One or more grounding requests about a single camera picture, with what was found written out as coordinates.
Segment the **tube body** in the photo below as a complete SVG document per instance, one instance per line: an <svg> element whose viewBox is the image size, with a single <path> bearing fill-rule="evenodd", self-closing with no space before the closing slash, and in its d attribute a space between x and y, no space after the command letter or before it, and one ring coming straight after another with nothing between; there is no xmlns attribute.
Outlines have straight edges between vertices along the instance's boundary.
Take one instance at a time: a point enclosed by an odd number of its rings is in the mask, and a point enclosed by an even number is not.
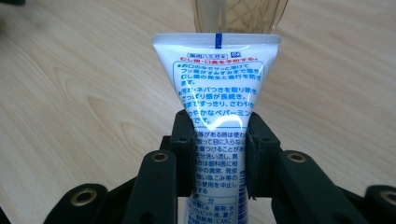
<svg viewBox="0 0 396 224"><path fill-rule="evenodd" d="M184 223L248 223L245 134L280 37L160 34L153 45L197 132Z"/></svg>

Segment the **tabletop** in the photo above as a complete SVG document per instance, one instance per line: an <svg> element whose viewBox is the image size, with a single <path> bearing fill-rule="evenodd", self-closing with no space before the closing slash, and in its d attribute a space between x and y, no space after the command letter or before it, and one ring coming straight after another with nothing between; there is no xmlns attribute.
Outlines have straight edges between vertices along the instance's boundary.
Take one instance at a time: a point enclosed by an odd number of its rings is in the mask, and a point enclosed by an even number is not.
<svg viewBox="0 0 396 224"><path fill-rule="evenodd" d="M338 186L396 186L396 2L290 0L254 111ZM70 189L137 175L182 104L152 47L195 32L191 1L0 5L0 205L42 223ZM270 200L251 223L274 223Z"/></svg>

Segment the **wood grain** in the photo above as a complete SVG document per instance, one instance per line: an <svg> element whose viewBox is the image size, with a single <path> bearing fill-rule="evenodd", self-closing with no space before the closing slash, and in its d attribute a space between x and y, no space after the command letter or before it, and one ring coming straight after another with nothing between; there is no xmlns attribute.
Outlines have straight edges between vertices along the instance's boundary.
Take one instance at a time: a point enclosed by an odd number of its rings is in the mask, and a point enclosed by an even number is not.
<svg viewBox="0 0 396 224"><path fill-rule="evenodd" d="M395 10L290 0L255 107L284 149L360 195L396 186ZM151 37L194 30L183 0L0 6L0 205L12 223L42 223L77 185L114 189L137 175L182 109ZM269 200L249 202L249 215L274 223Z"/></svg>

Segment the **wooden table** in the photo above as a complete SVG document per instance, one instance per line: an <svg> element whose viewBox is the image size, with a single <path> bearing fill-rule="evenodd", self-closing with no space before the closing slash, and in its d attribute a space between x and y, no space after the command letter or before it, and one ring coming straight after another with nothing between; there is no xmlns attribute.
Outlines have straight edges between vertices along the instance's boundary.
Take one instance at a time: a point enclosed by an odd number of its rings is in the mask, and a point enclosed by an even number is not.
<svg viewBox="0 0 396 224"><path fill-rule="evenodd" d="M396 186L394 11L394 0L290 0L255 107L283 149L359 195ZM151 45L168 32L194 32L190 1L0 6L0 205L12 223L42 223L77 185L137 175L182 109ZM251 223L274 222L269 204L249 202Z"/></svg>

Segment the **black object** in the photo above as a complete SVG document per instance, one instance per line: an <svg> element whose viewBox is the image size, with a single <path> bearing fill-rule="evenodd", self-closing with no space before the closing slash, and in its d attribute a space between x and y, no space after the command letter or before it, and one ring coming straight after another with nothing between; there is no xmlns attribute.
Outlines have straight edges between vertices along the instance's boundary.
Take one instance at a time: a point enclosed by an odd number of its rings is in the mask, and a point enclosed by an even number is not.
<svg viewBox="0 0 396 224"><path fill-rule="evenodd" d="M26 3L26 0L0 0L0 3L7 3L11 5L20 6L20 5L24 5Z"/></svg>
<svg viewBox="0 0 396 224"><path fill-rule="evenodd" d="M192 193L196 135L185 111L172 136L143 159L136 178L107 192L82 185L67 192L47 217L51 223L177 223L177 197ZM247 195L272 198L277 223L396 223L396 188L372 186L363 197L341 189L306 154L283 151L259 115L247 131Z"/></svg>

